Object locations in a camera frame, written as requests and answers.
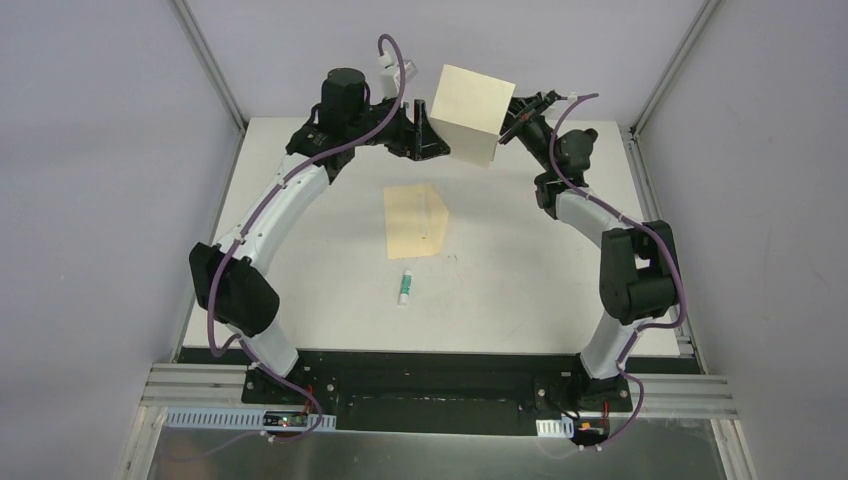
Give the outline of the cream paper envelope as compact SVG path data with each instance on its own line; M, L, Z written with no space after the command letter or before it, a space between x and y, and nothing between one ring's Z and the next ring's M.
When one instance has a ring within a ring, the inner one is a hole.
M441 253L449 210L433 184L385 187L383 202L389 260Z

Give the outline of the green white glue stick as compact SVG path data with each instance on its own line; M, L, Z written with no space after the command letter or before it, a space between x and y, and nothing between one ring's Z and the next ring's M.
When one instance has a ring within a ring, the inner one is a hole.
M399 292L398 292L398 305L399 306L405 307L409 304L410 292L411 292L411 286L412 286L412 279L413 279L412 272L409 269L405 269L403 274L402 274L400 285L399 285Z

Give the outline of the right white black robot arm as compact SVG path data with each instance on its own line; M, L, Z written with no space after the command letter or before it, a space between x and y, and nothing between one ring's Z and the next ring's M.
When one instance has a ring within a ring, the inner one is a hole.
M573 227L600 251L603 316L564 384L564 397L583 410L625 389L623 370L639 335L679 304L681 279L673 232L664 221L639 222L589 188L596 130L560 132L546 111L555 91L510 100L499 142L518 140L544 171L534 180L538 207Z

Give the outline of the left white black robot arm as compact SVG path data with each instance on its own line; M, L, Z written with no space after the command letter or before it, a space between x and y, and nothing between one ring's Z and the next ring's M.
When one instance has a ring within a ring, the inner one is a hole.
M291 136L269 185L234 227L214 244L197 243L189 265L200 308L207 315L207 341L214 356L225 348L216 325L231 332L246 354L271 371L266 389L281 404L297 402L305 378L293 367L298 351L281 320L281 297L266 278L270 264L309 205L339 176L360 146L383 146L397 157L424 161L445 156L448 144L430 125L426 103L403 101L417 69L410 60L380 73L383 99L371 101L364 74L331 70L320 101Z

